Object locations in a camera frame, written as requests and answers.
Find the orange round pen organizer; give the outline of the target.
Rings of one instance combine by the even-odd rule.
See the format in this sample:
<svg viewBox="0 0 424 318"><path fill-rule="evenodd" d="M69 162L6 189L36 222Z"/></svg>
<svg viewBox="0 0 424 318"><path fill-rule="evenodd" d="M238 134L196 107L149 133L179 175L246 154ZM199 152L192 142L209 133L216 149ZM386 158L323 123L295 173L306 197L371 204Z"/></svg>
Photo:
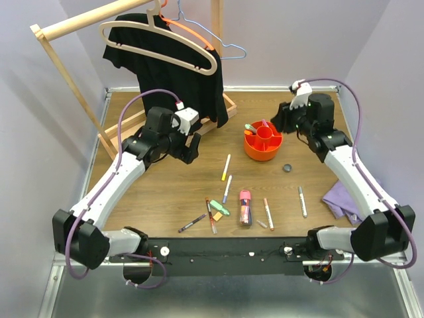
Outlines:
<svg viewBox="0 0 424 318"><path fill-rule="evenodd" d="M264 162L273 159L283 144L283 134L278 132L275 126L267 121L256 121L250 124L256 132L247 134L244 132L244 151L253 160Z"/></svg>

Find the mint green highlighter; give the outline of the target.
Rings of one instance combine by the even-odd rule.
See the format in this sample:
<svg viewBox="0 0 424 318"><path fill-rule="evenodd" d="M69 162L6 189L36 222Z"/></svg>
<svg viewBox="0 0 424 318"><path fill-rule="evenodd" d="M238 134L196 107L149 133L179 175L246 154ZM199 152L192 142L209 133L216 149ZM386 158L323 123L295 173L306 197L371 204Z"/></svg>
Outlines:
<svg viewBox="0 0 424 318"><path fill-rule="evenodd" d="M252 132L252 133L256 134L256 128L254 128L252 125L250 125L250 124L245 124L245 125L244 125L244 127L245 127L245 129L246 129L246 130L248 130L248 131L250 131L250 132Z"/></svg>

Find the yellow capped white marker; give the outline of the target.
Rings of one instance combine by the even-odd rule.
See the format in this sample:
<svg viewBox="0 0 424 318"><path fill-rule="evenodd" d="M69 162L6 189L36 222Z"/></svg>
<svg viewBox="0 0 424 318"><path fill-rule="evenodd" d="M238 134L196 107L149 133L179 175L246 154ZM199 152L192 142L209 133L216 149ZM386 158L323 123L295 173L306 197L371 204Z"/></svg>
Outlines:
<svg viewBox="0 0 424 318"><path fill-rule="evenodd" d="M225 162L225 167L224 167L224 169L223 169L223 173L222 173L222 176L221 176L221 181L225 181L225 180L226 180L227 172L228 172L228 169L229 169L230 161L231 161L231 154L228 154L228 155L227 155L226 162Z"/></svg>

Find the blue capped white marker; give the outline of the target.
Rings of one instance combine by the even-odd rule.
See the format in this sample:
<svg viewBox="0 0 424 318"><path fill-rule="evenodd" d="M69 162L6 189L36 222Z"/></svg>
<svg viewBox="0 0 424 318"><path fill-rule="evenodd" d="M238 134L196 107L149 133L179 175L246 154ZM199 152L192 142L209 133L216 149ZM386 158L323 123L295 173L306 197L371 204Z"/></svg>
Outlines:
<svg viewBox="0 0 424 318"><path fill-rule="evenodd" d="M223 200L222 200L222 203L223 203L223 204L226 204L226 202L227 202L227 199L228 199L228 196L229 196L229 190L230 190L230 186L231 186L231 182L232 182L232 180L233 180L233 176L232 176L232 175L230 175L230 176L228 177L227 184L226 184L226 188L225 188L225 192L224 192L224 195L223 195Z"/></svg>

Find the orange capped white marker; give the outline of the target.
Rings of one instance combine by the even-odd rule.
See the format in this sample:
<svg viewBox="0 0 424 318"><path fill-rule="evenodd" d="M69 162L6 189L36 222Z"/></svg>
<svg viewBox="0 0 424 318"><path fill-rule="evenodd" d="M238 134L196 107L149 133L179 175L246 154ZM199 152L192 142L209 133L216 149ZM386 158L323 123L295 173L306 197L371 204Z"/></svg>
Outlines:
<svg viewBox="0 0 424 318"><path fill-rule="evenodd" d="M271 211L270 211L268 200L266 198L264 198L263 202L264 202L264 208L265 208L265 211L266 211L266 216L267 216L269 228L270 228L271 231L274 231L274 222L273 222L273 219L272 219L272 214L271 214Z"/></svg>

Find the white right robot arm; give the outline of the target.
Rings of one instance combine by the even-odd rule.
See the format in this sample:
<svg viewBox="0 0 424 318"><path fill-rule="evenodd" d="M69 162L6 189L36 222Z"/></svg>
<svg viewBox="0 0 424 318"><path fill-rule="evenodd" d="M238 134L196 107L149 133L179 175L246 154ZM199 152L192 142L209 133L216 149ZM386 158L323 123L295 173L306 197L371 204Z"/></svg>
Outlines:
<svg viewBox="0 0 424 318"><path fill-rule="evenodd" d="M308 231L305 253L318 260L329 250L351 252L363 261L405 251L412 244L415 212L399 205L370 174L349 137L334 127L335 104L313 93L303 105L283 102L271 119L279 133L306 137L309 149L336 175L352 197L361 223L356 228L319 227Z"/></svg>

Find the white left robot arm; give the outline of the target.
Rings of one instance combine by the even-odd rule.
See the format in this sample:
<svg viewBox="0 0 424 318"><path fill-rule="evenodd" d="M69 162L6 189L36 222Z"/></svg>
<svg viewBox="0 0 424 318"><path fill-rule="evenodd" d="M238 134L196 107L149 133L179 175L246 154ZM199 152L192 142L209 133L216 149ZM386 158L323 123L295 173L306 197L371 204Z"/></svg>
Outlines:
<svg viewBox="0 0 424 318"><path fill-rule="evenodd" d="M124 139L121 152L91 191L70 211L58 210L52 218L54 246L68 262L79 262L96 269L108 256L125 254L133 262L147 252L142 233L123 229L103 231L106 220L128 188L167 154L191 164L198 156L201 135L192 132L199 123L199 113L181 107L176 112L162 107L149 110L144 126Z"/></svg>

